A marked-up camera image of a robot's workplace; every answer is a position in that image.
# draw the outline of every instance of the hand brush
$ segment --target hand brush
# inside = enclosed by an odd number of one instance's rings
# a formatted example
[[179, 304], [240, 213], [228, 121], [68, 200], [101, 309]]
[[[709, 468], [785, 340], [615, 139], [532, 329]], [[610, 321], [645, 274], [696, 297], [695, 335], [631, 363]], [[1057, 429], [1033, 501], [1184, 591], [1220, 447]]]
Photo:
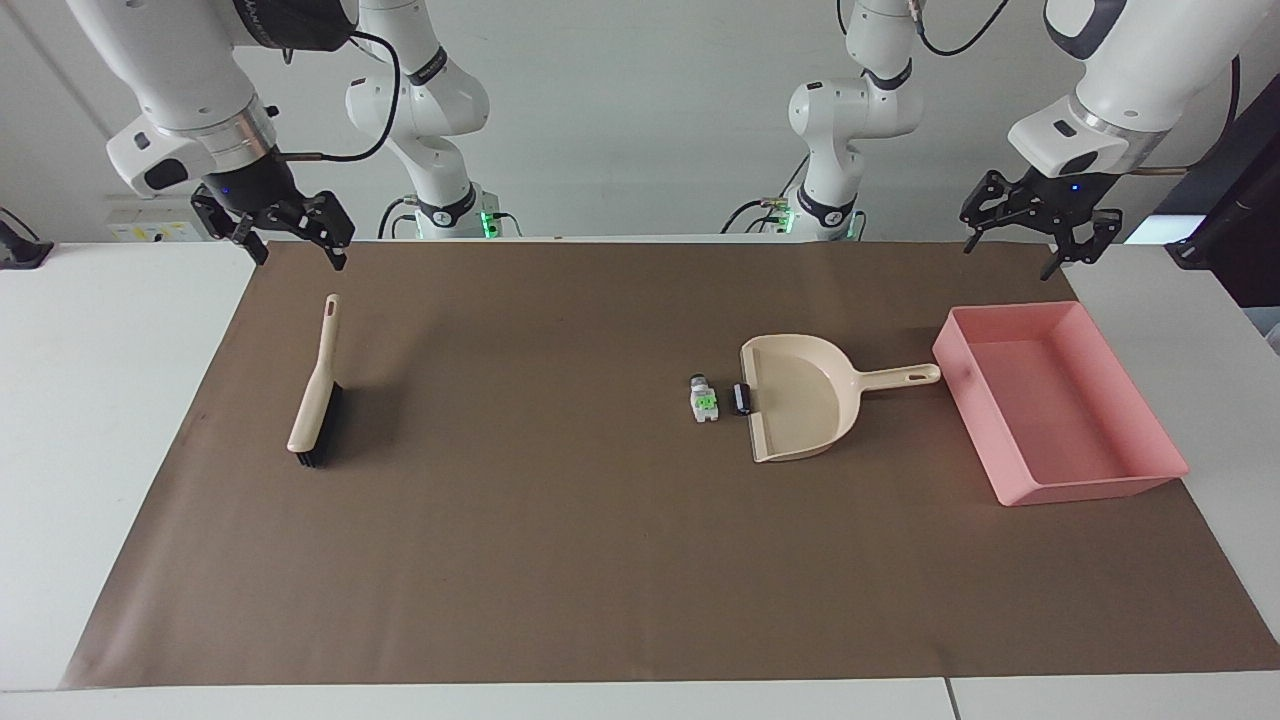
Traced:
[[289, 433], [289, 452], [307, 468], [324, 464], [332, 441], [342, 386], [333, 379], [333, 356], [338, 350], [339, 297], [330, 295], [324, 302], [324, 324], [320, 327], [320, 354], [315, 370], [302, 393], [302, 405]]

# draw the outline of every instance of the wall outlet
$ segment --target wall outlet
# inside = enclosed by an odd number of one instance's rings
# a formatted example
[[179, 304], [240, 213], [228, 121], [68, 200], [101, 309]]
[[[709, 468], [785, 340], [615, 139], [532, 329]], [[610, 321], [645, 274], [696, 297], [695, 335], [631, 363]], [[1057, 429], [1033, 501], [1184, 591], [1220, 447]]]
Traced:
[[119, 242], [207, 242], [204, 225], [184, 210], [115, 210], [106, 227]]

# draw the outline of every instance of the beige dustpan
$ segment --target beige dustpan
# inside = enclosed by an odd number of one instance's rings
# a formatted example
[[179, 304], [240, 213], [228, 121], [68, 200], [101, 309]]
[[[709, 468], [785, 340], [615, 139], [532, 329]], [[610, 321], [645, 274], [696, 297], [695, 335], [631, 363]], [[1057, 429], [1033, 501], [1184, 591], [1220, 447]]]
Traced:
[[756, 462], [812, 457], [854, 427], [863, 392], [938, 382], [937, 365], [860, 373], [835, 345], [805, 334], [771, 334], [742, 346], [751, 387]]

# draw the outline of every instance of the brown table covering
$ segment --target brown table covering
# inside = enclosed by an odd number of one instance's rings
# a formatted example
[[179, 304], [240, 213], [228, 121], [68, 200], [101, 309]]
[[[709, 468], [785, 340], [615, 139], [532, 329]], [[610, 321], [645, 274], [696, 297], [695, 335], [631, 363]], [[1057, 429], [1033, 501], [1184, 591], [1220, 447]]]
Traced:
[[[1280, 667], [1180, 482], [1001, 507], [943, 384], [799, 462], [694, 423], [689, 377], [727, 389], [753, 336], [929, 361], [954, 305], [1073, 299], [1046, 255], [370, 243], [335, 274], [275, 243], [64, 685]], [[348, 402], [308, 470], [284, 442], [329, 292]]]

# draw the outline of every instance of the pink bin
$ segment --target pink bin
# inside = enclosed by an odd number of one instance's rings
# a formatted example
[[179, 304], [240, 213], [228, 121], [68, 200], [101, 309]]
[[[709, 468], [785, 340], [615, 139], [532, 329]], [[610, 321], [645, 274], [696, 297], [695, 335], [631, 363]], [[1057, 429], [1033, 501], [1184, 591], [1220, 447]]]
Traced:
[[955, 307], [933, 355], [1001, 505], [1126, 497], [1188, 471], [1079, 302]]

